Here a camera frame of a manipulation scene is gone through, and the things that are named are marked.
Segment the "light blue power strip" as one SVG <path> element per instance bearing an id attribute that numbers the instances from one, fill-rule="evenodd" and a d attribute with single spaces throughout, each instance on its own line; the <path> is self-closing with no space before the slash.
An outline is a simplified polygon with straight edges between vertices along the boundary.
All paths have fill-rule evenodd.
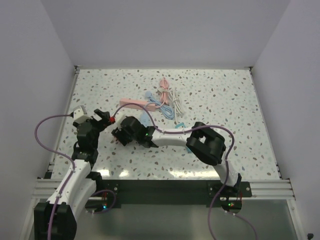
<path id="1" fill-rule="evenodd" d="M 151 122 L 149 115 L 145 112 L 141 114 L 139 121 L 145 127 L 152 125 L 152 122 Z"/>

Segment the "teal power strip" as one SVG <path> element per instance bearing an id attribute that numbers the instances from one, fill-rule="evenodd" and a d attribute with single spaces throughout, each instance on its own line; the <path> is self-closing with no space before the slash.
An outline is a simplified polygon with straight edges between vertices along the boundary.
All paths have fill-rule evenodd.
<path id="1" fill-rule="evenodd" d="M 179 129 L 179 128 L 184 129 L 184 128 L 186 128 L 186 125 L 183 122 L 181 122 L 181 123 L 177 124 L 174 128 L 175 129 Z M 188 147 L 185 147 L 185 149 L 186 149 L 188 154 L 191 153 L 191 150 Z"/>

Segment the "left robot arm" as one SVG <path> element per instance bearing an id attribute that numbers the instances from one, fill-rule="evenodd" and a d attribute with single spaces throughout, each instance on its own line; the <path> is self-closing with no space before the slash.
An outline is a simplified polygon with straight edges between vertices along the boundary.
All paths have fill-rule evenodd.
<path id="1" fill-rule="evenodd" d="M 109 112 L 95 109 L 96 120 L 79 106 L 69 114 L 76 128 L 77 141 L 71 156 L 70 167 L 54 193 L 39 202 L 34 209 L 34 238 L 36 240 L 73 240 L 77 232 L 77 219 L 91 196 L 104 192 L 102 176 L 94 172 L 98 158 L 100 133 L 115 120 Z"/>

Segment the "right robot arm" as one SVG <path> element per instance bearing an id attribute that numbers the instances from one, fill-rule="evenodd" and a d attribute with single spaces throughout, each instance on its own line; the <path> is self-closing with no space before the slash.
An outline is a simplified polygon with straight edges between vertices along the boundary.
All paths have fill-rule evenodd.
<path id="1" fill-rule="evenodd" d="M 242 176 L 228 161 L 235 137 L 225 127 L 197 121 L 193 127 L 185 129 L 160 129 L 155 125 L 144 126 L 133 116 L 112 116 L 109 120 L 117 125 L 111 134 L 123 146 L 136 141 L 145 148 L 186 147 L 198 160 L 215 169 L 227 196 L 233 197 L 241 190 Z"/>

